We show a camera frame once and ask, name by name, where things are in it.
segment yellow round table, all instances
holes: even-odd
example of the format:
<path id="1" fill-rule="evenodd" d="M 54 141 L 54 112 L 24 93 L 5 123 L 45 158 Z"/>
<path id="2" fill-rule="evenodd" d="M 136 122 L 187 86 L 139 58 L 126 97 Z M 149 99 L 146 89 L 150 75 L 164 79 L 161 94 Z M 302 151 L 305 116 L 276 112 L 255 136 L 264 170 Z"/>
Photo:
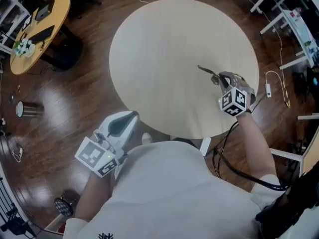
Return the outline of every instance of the yellow round table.
<path id="1" fill-rule="evenodd" d="M 43 49 L 40 49 L 40 47 L 42 46 L 42 42 L 35 44 L 36 46 L 35 52 L 29 58 L 26 57 L 25 55 L 17 56 L 15 52 L 12 51 L 11 57 L 10 57 L 10 67 L 14 74 L 20 75 L 27 72 L 36 63 L 36 61 L 39 58 L 43 59 L 44 61 L 48 63 L 51 63 L 54 66 L 59 67 L 59 63 L 54 61 L 53 58 L 44 54 L 44 52 L 49 47 L 52 40 L 54 39 L 54 37 L 56 36 L 56 34 L 58 33 L 60 29 L 62 31 L 64 30 L 63 32 L 67 36 L 71 35 L 71 37 L 75 37 L 71 33 L 71 31 L 68 30 L 66 26 L 63 25 L 69 10 L 70 10 L 70 0 L 54 0 L 52 12 L 40 22 L 37 22 L 34 20 L 38 9 L 33 12 L 33 16 L 32 16 L 33 25 L 30 31 L 28 31 L 28 34 L 26 35 L 25 38 L 30 39 L 32 36 L 36 35 L 37 33 L 45 30 L 46 28 L 52 25 L 54 25 L 54 29 L 51 36 L 45 39 Z M 22 31 L 21 29 L 15 40 L 19 41 L 23 34 L 24 34 L 24 31 Z"/>

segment round table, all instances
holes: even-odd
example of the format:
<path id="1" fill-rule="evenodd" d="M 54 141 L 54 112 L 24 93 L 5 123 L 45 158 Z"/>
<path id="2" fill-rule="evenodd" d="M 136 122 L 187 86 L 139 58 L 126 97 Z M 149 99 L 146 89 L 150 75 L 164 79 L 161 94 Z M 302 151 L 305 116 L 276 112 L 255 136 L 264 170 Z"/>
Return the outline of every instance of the round table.
<path id="1" fill-rule="evenodd" d="M 195 0 L 159 0 L 134 11 L 113 38 L 109 63 L 128 109 L 175 137 L 212 137 L 235 122 L 220 111 L 221 89 L 198 65 L 237 73 L 258 90 L 258 63 L 245 33 L 226 14 Z"/>
<path id="2" fill-rule="evenodd" d="M 34 20 L 38 9 L 33 12 L 33 15 L 32 15 L 33 25 L 25 38 L 29 39 L 30 37 L 36 35 L 37 33 L 53 25 L 54 25 L 54 29 L 51 36 L 45 40 L 45 44 L 43 48 L 40 49 L 42 42 L 37 43 L 35 45 L 34 54 L 30 56 L 29 58 L 24 55 L 20 57 L 16 56 L 15 52 L 12 51 L 10 56 L 10 67 L 11 67 L 11 71 L 14 74 L 20 75 L 27 72 L 36 63 L 36 61 L 38 61 L 39 58 L 43 59 L 44 61 L 58 68 L 63 67 L 64 65 L 62 63 L 60 63 L 54 58 L 51 58 L 50 56 L 44 53 L 49 46 L 52 49 L 55 49 L 55 50 L 58 49 L 56 45 L 53 45 L 51 43 L 54 37 L 56 36 L 56 34 L 59 32 L 59 30 L 65 33 L 68 37 L 72 38 L 73 42 L 75 42 L 74 40 L 76 40 L 77 41 L 76 45 L 81 46 L 81 43 L 78 44 L 79 42 L 78 39 L 71 33 L 69 29 L 67 29 L 65 25 L 63 25 L 68 15 L 70 5 L 71 5 L 70 0 L 54 0 L 52 12 L 40 22 L 37 22 Z M 19 41 L 23 34 L 24 34 L 24 31 L 22 31 L 21 29 L 18 35 L 16 36 L 15 40 Z"/>

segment metal trash can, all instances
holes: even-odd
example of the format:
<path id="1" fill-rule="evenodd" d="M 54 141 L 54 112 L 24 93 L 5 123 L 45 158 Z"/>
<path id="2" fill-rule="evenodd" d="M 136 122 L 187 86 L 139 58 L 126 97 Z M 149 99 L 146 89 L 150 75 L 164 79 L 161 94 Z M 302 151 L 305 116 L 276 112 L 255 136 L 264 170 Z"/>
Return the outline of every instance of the metal trash can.
<path id="1" fill-rule="evenodd" d="M 35 103 L 18 102 L 16 104 L 16 115 L 19 118 L 23 117 L 40 117 L 43 114 L 43 106 Z"/>

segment shoe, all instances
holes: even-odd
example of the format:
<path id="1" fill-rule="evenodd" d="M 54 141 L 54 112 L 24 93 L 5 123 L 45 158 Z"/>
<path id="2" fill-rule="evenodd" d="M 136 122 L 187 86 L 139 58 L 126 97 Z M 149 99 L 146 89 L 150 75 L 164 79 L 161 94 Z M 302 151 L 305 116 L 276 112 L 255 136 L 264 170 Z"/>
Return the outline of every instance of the shoe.
<path id="1" fill-rule="evenodd" d="M 152 137 L 149 133 L 144 133 L 142 135 L 142 145 L 150 144 L 152 143 Z"/>

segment white round tabletop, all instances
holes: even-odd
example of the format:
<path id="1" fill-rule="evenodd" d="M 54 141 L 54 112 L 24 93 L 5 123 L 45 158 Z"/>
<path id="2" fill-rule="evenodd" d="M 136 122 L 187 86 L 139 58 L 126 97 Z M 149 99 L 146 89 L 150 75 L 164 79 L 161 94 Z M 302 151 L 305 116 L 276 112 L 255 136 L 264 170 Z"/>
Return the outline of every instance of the white round tabletop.
<path id="1" fill-rule="evenodd" d="M 226 14 L 195 0 L 159 0 L 134 11 L 110 50 L 115 89 L 150 127 L 200 139 L 228 131 L 219 86 L 198 65 L 245 78 L 257 93 L 259 70 L 247 36 Z"/>

